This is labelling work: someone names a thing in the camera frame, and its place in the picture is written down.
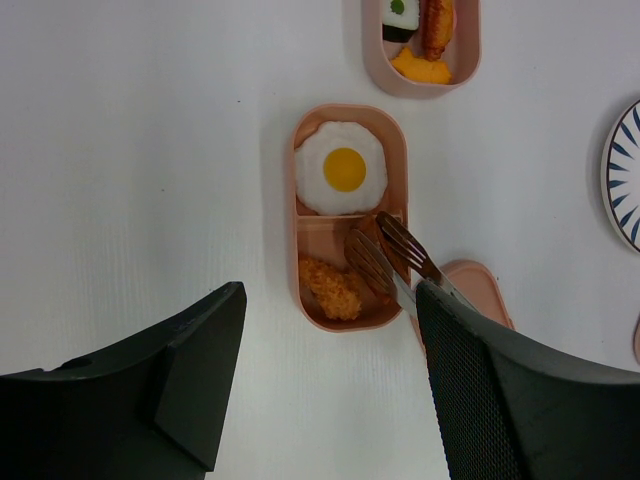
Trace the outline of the yellow toy chicken drumstick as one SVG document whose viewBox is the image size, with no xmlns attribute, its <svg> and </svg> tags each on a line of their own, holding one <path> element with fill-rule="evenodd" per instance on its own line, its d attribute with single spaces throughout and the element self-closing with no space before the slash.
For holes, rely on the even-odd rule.
<svg viewBox="0 0 640 480">
<path fill-rule="evenodd" d="M 393 68 L 406 79 L 415 83 L 447 85 L 452 80 L 448 65 L 443 60 L 429 61 L 413 54 L 404 47 L 392 60 Z"/>
</svg>

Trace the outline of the orange toy fried shrimp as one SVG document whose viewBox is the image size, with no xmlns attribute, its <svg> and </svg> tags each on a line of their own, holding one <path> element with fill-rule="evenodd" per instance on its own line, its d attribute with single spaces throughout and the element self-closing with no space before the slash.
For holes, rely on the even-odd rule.
<svg viewBox="0 0 640 480">
<path fill-rule="evenodd" d="M 352 270 L 340 270 L 312 257 L 298 261 L 300 283 L 330 320 L 352 321 L 362 310 L 359 280 Z"/>
</svg>

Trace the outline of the striped round plate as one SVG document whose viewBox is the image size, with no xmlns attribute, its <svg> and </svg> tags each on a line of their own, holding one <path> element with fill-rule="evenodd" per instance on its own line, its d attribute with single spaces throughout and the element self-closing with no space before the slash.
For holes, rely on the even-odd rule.
<svg viewBox="0 0 640 480">
<path fill-rule="evenodd" d="M 639 101 L 614 122 L 600 165 L 603 205 L 623 244 L 639 253 Z"/>
</svg>

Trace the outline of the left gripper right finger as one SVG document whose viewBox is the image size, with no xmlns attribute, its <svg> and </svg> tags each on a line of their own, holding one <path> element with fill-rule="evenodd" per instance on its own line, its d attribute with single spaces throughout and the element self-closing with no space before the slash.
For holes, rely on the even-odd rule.
<svg viewBox="0 0 640 480">
<path fill-rule="evenodd" d="M 638 373 L 543 345 L 428 281 L 416 300 L 451 478 L 638 478 Z"/>
</svg>

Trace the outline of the black white sushi roll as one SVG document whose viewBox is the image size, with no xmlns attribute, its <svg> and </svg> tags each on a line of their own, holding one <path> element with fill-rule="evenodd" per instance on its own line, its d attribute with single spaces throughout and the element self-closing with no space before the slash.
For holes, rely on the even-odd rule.
<svg viewBox="0 0 640 480">
<path fill-rule="evenodd" d="M 382 37 L 393 43 L 407 43 L 420 25 L 419 0 L 388 0 L 382 5 Z"/>
</svg>

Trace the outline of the white fried egg toy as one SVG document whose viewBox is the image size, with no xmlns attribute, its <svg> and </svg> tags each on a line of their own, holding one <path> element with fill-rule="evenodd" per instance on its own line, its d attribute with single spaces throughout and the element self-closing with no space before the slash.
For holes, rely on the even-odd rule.
<svg viewBox="0 0 640 480">
<path fill-rule="evenodd" d="M 296 194 L 325 216 L 366 212 L 388 186 L 383 145 L 356 122 L 324 122 L 294 154 Z"/>
</svg>

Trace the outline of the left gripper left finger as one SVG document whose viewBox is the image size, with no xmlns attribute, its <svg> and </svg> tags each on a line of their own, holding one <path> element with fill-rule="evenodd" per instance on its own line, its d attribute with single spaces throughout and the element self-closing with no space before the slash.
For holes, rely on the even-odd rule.
<svg viewBox="0 0 640 480">
<path fill-rule="evenodd" d="M 5 479 L 202 479 L 215 469 L 246 313 L 229 282 L 53 370 L 1 379 Z"/>
</svg>

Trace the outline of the metal tongs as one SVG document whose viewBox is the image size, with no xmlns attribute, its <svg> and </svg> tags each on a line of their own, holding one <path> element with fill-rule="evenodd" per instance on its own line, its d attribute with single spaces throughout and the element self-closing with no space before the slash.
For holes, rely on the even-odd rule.
<svg viewBox="0 0 640 480">
<path fill-rule="evenodd" d="M 399 220 L 385 211 L 378 212 L 375 217 L 387 241 L 410 270 L 461 304 L 474 309 L 472 303 L 435 265 L 426 249 Z M 344 240 L 344 257 L 374 293 L 393 299 L 410 316 L 417 317 L 416 295 L 412 287 L 403 281 L 384 253 L 358 229 L 351 229 L 347 234 Z"/>
</svg>

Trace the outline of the brown toy sausage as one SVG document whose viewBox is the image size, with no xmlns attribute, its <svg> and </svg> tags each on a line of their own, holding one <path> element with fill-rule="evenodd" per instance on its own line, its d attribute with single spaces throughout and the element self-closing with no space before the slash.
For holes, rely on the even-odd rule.
<svg viewBox="0 0 640 480">
<path fill-rule="evenodd" d="M 376 217 L 373 214 L 365 215 L 357 223 L 356 228 L 361 231 L 381 252 L 384 253 L 394 270 L 400 275 L 403 281 L 409 285 L 409 267 L 387 241 L 376 221 Z"/>
</svg>

